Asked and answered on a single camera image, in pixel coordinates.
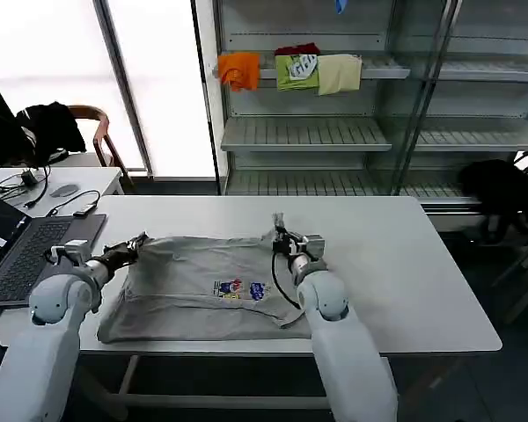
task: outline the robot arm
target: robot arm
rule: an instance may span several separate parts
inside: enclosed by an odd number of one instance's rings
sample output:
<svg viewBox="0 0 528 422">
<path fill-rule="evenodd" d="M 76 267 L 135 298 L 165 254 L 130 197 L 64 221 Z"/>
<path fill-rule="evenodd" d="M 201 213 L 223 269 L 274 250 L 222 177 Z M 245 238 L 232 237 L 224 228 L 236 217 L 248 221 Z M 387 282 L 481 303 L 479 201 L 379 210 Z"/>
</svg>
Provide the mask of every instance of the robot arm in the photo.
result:
<svg viewBox="0 0 528 422">
<path fill-rule="evenodd" d="M 325 241 L 288 232 L 275 215 L 274 250 L 284 254 L 297 299 L 311 327 L 313 356 L 338 422 L 394 422 L 397 393 L 391 369 L 348 302 L 342 280 L 322 261 Z"/>
<path fill-rule="evenodd" d="M 0 422 L 61 419 L 80 351 L 80 324 L 88 311 L 98 310 L 100 290 L 114 272 L 135 262 L 145 238 L 142 233 L 95 258 L 82 241 L 53 248 L 57 262 L 66 257 L 77 266 L 32 291 L 31 322 L 11 342 L 0 367 Z"/>
</svg>

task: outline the power adapter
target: power adapter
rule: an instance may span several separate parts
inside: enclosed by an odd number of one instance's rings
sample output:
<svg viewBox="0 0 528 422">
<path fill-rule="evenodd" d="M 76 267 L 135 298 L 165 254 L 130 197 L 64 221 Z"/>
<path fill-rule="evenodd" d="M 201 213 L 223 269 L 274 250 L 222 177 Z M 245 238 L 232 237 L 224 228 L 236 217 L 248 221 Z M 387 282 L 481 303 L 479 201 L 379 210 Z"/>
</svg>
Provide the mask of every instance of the power adapter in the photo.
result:
<svg viewBox="0 0 528 422">
<path fill-rule="evenodd" d="M 33 175 L 31 170 L 26 170 L 23 173 L 21 173 L 21 180 L 24 182 L 24 185 L 27 187 L 34 187 L 39 182 L 37 181 L 37 178 Z"/>
</svg>

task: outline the gray t-shirt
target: gray t-shirt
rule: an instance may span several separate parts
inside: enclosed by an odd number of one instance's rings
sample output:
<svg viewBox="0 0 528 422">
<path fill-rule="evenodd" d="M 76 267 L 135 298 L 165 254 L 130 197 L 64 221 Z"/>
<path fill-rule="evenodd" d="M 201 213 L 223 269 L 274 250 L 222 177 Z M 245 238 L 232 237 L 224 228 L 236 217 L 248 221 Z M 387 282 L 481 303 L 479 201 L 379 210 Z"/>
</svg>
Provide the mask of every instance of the gray t-shirt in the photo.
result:
<svg viewBox="0 0 528 422">
<path fill-rule="evenodd" d="M 269 235 L 149 239 L 98 329 L 103 343 L 128 340 L 309 338 L 302 311 L 272 280 Z M 294 300 L 287 262 L 276 275 Z"/>
</svg>

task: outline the white desk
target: white desk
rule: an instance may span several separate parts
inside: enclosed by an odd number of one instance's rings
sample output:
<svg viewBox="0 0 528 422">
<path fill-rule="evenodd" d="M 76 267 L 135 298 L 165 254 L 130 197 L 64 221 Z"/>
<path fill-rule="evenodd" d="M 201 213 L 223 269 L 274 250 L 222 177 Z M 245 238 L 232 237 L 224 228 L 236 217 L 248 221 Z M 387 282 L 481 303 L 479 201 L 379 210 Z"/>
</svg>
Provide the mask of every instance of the white desk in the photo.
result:
<svg viewBox="0 0 528 422">
<path fill-rule="evenodd" d="M 19 168 L 3 168 L 0 169 L 0 182 L 9 176 L 20 174 L 23 169 Z M 41 180 L 44 176 L 43 169 L 32 171 L 38 180 Z M 23 207 L 23 205 L 29 200 L 37 198 L 42 189 L 44 182 L 40 182 L 31 192 L 20 195 L 7 202 L 14 207 L 21 209 L 27 215 L 31 217 L 42 217 L 54 206 L 63 203 L 73 196 L 78 195 L 81 192 L 95 189 L 102 195 L 109 195 L 113 193 L 123 194 L 121 190 L 119 177 L 121 175 L 121 169 L 118 167 L 52 167 L 51 174 L 48 178 L 48 189 L 45 196 L 31 209 Z M 17 185 L 21 183 L 21 178 L 16 177 L 8 180 L 6 185 Z M 80 189 L 78 192 L 66 198 L 53 198 L 50 196 L 52 192 L 57 190 L 61 186 L 74 184 L 78 185 Z M 92 202 L 95 199 L 94 193 L 87 194 L 82 198 L 74 200 L 65 207 L 59 209 L 59 215 L 71 215 L 75 211 L 78 211 L 85 204 Z"/>
<path fill-rule="evenodd" d="M 285 213 L 287 227 L 326 239 L 325 260 L 346 282 L 352 303 L 384 355 L 496 351 L 501 340 L 417 200 L 408 197 L 106 196 L 108 214 L 94 252 L 146 230 L 150 236 L 255 236 Z M 83 353 L 309 355 L 305 339 L 98 342 L 99 320 L 125 280 L 103 291 L 98 314 L 80 330 Z M 0 316 L 5 345 L 27 327 L 26 309 Z"/>
</svg>

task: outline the orange cloth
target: orange cloth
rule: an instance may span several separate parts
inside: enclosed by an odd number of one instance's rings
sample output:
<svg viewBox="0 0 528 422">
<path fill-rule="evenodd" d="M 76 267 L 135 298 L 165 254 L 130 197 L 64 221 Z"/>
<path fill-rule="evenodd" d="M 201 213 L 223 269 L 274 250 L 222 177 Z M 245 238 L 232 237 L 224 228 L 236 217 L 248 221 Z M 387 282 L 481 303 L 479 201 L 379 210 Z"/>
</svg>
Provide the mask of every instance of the orange cloth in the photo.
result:
<svg viewBox="0 0 528 422">
<path fill-rule="evenodd" d="M 233 53 L 218 58 L 221 84 L 230 84 L 233 91 L 255 91 L 260 78 L 260 56 L 256 53 Z"/>
</svg>

